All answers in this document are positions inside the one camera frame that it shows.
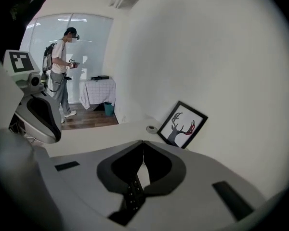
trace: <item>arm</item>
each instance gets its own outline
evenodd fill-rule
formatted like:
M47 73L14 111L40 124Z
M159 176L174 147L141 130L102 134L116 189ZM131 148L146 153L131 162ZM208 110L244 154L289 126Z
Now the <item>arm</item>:
M53 64L58 64L58 65L61 65L61 66L71 67L71 64L70 64L70 63L67 63L67 62L65 62L65 61L62 61L59 57L53 58Z

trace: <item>teal trash can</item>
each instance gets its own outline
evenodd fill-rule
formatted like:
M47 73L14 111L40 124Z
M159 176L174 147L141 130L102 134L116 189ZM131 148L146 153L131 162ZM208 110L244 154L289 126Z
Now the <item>teal trash can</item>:
M114 112L114 106L112 106L111 103L104 103L104 108L105 108L105 115L112 116Z

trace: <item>person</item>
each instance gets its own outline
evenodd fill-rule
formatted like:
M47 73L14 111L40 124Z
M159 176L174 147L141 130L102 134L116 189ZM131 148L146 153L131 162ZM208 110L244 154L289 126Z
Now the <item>person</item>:
M55 43L52 52L53 67L50 73L50 78L53 83L53 98L57 101L58 108L60 108L61 104L65 118L76 114L75 110L71 111L67 100L66 71L67 67L73 68L73 64L66 62L66 43L75 42L77 39L79 39L79 36L76 29L69 27L64 33L63 38L59 39Z

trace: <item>wooden floor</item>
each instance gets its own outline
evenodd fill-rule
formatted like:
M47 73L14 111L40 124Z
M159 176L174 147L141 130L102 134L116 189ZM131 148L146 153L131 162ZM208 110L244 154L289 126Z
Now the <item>wooden floor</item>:
M118 124L115 115L106 116L104 110L97 108L85 109L82 104L70 104L71 110L76 110L76 115L64 118L61 124L62 130L79 129L79 128L96 128Z

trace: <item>deer antler artwork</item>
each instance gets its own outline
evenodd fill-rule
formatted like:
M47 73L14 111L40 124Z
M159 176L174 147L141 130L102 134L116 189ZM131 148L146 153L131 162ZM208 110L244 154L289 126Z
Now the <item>deer antler artwork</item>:
M178 130L177 126L178 126L179 123L175 124L174 122L179 119L180 114L182 114L182 112L181 113L177 112L173 116L173 118L171 119L171 122L173 123L173 125L171 125L172 132L168 136L168 141L171 144L173 144L173 145L177 145L174 142L174 140L175 140L175 138L177 137L178 134L183 133L185 135L191 135L193 133L194 129L195 129L195 121L193 120L191 126L189 127L189 129L186 132L183 131L184 126L182 126L181 130Z

